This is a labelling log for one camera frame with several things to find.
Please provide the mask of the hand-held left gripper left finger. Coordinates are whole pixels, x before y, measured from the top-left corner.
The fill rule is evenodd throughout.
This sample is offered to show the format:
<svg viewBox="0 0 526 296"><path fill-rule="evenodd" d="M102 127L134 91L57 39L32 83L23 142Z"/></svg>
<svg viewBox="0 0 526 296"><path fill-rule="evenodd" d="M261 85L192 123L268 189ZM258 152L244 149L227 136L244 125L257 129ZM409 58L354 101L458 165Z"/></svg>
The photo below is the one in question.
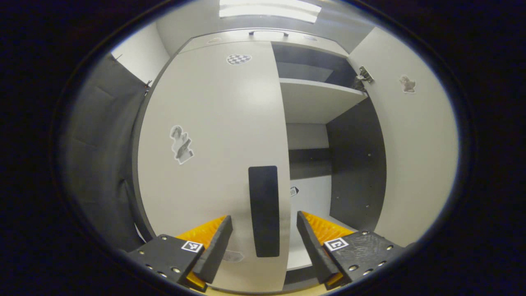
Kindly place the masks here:
<svg viewBox="0 0 526 296"><path fill-rule="evenodd" d="M164 281L205 292L216 277L232 232L231 216L224 215L178 236L161 234L127 257Z"/></svg>

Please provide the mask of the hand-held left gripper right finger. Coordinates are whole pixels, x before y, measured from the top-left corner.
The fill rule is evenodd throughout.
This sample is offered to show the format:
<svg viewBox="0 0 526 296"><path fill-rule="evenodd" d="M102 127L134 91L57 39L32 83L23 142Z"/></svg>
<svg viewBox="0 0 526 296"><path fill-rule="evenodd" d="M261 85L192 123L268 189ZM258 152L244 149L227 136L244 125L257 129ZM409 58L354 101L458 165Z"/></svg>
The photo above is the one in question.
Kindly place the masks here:
<svg viewBox="0 0 526 296"><path fill-rule="evenodd" d="M303 210L297 212L296 226L314 274L327 290L377 273L405 251L372 231L352 231Z"/></svg>

